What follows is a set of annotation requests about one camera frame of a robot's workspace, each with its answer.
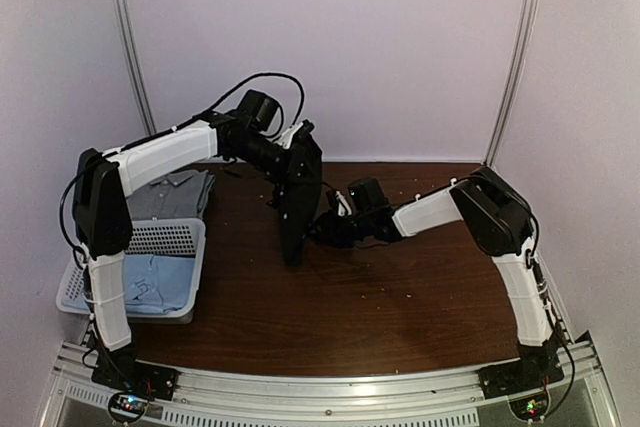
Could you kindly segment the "black long sleeve shirt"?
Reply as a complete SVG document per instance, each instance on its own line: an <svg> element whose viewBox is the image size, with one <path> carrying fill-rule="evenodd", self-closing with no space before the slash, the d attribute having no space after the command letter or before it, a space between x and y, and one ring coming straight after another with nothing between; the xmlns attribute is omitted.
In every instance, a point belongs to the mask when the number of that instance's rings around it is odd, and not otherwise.
<svg viewBox="0 0 640 427"><path fill-rule="evenodd" d="M281 255L287 267L299 266L305 237L314 221L322 190L322 150L311 134L291 146L289 169L278 195Z"/></svg>

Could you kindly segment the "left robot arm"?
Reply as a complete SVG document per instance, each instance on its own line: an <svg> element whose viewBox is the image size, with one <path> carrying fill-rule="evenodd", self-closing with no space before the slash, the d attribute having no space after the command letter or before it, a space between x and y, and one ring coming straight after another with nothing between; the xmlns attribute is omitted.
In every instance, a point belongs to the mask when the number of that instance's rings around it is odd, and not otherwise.
<svg viewBox="0 0 640 427"><path fill-rule="evenodd" d="M125 252L133 227L128 198L144 185L189 164L214 157L239 159L262 171L276 187L279 235L284 262L299 263L312 212L298 203L306 166L304 154L313 126L295 119L275 139L264 135L278 108L268 95L250 90L226 113L207 109L189 121L107 152L84 151L75 177L64 191L71 196L75 238L73 259L88 277L100 363L123 391L144 380L135 362L125 308Z"/></svg>

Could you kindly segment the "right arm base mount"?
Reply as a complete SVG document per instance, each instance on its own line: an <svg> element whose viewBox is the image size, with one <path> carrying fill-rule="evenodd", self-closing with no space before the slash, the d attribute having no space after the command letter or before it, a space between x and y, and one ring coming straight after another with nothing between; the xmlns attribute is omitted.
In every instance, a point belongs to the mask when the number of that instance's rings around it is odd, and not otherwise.
<svg viewBox="0 0 640 427"><path fill-rule="evenodd" d="M542 389L548 383L563 380L564 371L556 356L533 356L488 365L479 370L478 377L484 398L493 399Z"/></svg>

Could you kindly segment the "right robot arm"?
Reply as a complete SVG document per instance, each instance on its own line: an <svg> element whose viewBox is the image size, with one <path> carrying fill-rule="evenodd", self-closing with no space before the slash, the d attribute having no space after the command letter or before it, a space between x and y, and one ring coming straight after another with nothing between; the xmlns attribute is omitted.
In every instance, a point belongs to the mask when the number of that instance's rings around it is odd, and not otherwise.
<svg viewBox="0 0 640 427"><path fill-rule="evenodd" d="M537 248L540 228L530 205L499 175L480 167L426 195L393 205L375 178L359 179L311 225L310 238L351 248L368 238L385 244L462 222L477 248L497 267L516 320L519 360L512 377L519 387L535 387L560 371L563 337Z"/></svg>

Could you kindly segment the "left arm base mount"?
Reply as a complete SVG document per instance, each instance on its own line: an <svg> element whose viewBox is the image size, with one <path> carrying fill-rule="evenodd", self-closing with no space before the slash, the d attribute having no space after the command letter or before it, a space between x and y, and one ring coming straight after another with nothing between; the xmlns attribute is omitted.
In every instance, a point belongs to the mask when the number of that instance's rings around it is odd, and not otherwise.
<svg viewBox="0 0 640 427"><path fill-rule="evenodd" d="M151 400L171 401L177 383L178 371L137 360L114 362L99 357L91 380L118 391L134 393Z"/></svg>

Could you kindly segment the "grey cloth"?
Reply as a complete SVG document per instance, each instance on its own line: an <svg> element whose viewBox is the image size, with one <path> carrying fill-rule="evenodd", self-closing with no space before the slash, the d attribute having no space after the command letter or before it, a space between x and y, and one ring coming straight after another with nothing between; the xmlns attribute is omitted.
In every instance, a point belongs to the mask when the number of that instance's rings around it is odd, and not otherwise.
<svg viewBox="0 0 640 427"><path fill-rule="evenodd" d="M157 178L127 199L131 219L203 219L215 180L208 171L195 169Z"/></svg>

